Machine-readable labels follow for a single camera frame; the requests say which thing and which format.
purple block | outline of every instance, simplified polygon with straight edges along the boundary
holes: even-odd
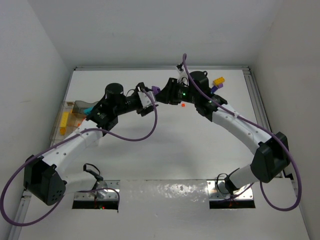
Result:
[[[217,91],[219,88],[217,86],[213,86],[213,88],[211,88],[211,93],[213,94],[215,91]]]
[[[160,87],[158,87],[158,86],[152,86],[152,87],[151,87],[151,90],[152,90],[152,92],[153,92],[154,95],[157,95],[158,93],[161,92],[161,89],[160,89]]]

metal base plate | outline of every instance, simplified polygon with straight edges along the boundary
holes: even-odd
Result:
[[[208,188],[208,195],[209,195],[209,201],[221,201],[224,199],[230,198],[230,194],[222,194],[218,189],[217,189],[217,183],[221,183],[223,180],[207,180],[207,188]],[[234,194],[240,194],[243,192],[249,185],[245,185],[241,187],[239,190],[235,191]],[[247,191],[245,191],[243,194],[241,194],[238,197],[234,198],[235,201],[253,201],[254,200],[254,195],[252,192],[252,188],[250,187]]]
[[[108,188],[115,189],[118,193],[120,192],[120,181],[119,180],[105,180],[104,181]],[[95,195],[93,192],[86,193],[86,192],[76,192],[74,193],[73,201],[91,201],[93,202],[95,200]],[[108,194],[105,196],[105,198],[97,198],[97,202],[113,202],[118,200],[118,195],[112,191],[108,190]]]

white wall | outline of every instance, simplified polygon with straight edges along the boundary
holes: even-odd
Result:
[[[253,68],[272,130],[288,136],[298,163],[311,239],[320,236],[319,10],[319,0],[285,0]]]
[[[2,0],[0,7],[0,190],[31,154],[49,144],[70,71],[27,0]],[[23,174],[12,184],[5,209],[13,218]],[[11,226],[0,216],[0,239]]]
[[[72,67],[248,65],[282,0],[28,0]]]

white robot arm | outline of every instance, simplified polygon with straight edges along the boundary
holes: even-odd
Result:
[[[200,115],[228,130],[254,154],[251,164],[234,170],[219,184],[222,193],[232,194],[254,182],[268,183],[289,165],[287,156],[269,134],[238,119],[239,114],[225,99],[211,93],[207,72],[194,71],[191,72],[191,76],[212,101],[223,105],[235,113],[235,116],[201,96],[192,85],[187,86],[176,78],[170,78],[162,90],[157,87],[149,89],[143,83],[139,83],[131,96],[124,96],[120,84],[111,83],[87,119],[68,136],[72,138],[79,135],[77,138],[43,154],[25,168],[24,187],[47,205],[53,205],[67,193],[96,189],[97,182],[103,180],[100,175],[91,170],[65,175],[66,168],[90,144],[104,136],[98,129],[111,130],[118,123],[119,115],[137,111],[144,116],[152,112],[154,106],[145,93],[148,93],[155,103],[170,105],[177,105],[182,101],[193,103]],[[277,137],[288,146],[285,135],[279,132]]]

yellow block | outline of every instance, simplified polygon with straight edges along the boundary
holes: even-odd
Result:
[[[225,82],[225,79],[223,77],[219,77],[213,81],[213,85],[218,86],[219,84],[223,84],[224,82]]]
[[[69,118],[69,112],[65,111],[62,113],[61,121],[60,121],[60,134],[64,136],[66,134],[66,127],[68,123],[68,118]]]

